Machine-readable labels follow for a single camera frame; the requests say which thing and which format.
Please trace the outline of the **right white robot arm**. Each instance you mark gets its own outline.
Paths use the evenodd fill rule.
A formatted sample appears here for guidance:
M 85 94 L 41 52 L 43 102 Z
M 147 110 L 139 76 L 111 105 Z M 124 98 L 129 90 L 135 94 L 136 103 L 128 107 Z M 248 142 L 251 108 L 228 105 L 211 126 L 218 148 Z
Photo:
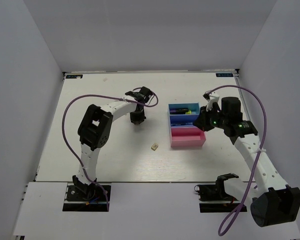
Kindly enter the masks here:
M 235 173 L 217 177 L 215 194 L 226 200 L 230 196 L 240 200 L 260 227 L 296 220 L 300 209 L 300 189 L 291 187 L 278 173 L 253 123 L 243 119 L 241 101 L 237 97 L 219 98 L 204 94 L 207 105 L 200 108 L 194 126 L 205 132 L 222 129 L 239 151 L 252 174 L 256 188 L 244 183 Z

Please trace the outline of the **blue clear pen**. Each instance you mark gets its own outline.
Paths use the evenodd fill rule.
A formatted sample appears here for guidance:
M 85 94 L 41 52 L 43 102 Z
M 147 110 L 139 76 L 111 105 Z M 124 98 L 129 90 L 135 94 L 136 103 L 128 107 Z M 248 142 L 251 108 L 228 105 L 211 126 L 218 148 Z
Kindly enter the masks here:
M 172 127 L 177 127 L 177 126 L 191 126 L 193 125 L 193 122 L 174 122 L 170 124 Z

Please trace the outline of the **purple cap black highlighter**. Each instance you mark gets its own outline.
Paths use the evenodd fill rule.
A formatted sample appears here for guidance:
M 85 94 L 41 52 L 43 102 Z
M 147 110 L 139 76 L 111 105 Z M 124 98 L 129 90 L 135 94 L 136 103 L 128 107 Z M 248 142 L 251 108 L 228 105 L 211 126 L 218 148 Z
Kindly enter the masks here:
M 171 108 L 169 110 L 169 113 L 172 114 L 176 114 L 176 115 L 181 115 L 181 114 L 185 114 L 189 111 L 188 108 Z

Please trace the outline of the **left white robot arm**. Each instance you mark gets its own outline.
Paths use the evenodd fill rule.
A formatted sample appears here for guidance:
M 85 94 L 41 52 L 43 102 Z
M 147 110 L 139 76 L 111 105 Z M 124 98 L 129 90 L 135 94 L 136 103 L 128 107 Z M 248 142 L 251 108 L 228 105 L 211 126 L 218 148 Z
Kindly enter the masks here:
M 81 153 L 77 154 L 66 140 L 66 114 L 74 102 L 88 97 L 105 98 L 113 102 L 103 106 L 95 104 L 88 106 L 77 130 L 81 147 Z M 96 168 L 100 150 L 109 140 L 113 122 L 129 114 L 132 124 L 143 123 L 146 120 L 145 108 L 156 106 L 150 105 L 153 98 L 157 98 L 157 95 L 142 86 L 126 92 L 122 98 L 87 94 L 75 98 L 68 104 L 62 117 L 62 135 L 67 147 L 79 161 L 79 169 L 77 174 L 72 176 L 72 182 L 84 199 L 93 198 L 96 188 L 100 188 L 102 193 L 106 192 L 104 187 L 97 183 Z

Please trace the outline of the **small beige eraser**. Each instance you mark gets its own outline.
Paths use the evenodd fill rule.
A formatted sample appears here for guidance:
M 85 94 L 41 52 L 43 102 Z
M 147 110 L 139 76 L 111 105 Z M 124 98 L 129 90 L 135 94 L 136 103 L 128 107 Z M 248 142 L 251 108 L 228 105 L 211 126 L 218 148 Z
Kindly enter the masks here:
M 157 148 L 159 147 L 159 145 L 157 143 L 154 143 L 152 146 L 151 146 L 151 149 L 153 151 L 155 151 Z

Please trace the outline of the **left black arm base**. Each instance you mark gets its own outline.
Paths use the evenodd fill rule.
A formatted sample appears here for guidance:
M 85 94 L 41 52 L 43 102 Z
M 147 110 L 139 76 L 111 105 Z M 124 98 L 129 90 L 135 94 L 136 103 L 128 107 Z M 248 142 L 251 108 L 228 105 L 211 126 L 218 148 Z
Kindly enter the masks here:
M 68 185 L 64 197 L 63 212 L 108 212 L 107 200 L 98 186 L 93 186 L 87 195 L 74 185 Z

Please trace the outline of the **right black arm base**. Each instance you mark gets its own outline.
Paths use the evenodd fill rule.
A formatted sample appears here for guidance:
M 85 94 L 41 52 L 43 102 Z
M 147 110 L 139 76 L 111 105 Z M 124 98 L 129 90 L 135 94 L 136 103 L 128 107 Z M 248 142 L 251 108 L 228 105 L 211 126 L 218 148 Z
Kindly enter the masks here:
M 199 196 L 200 213 L 230 213 L 240 201 L 225 192 L 224 182 L 238 180 L 239 176 L 234 173 L 219 175 L 214 184 L 197 184 L 194 192 Z

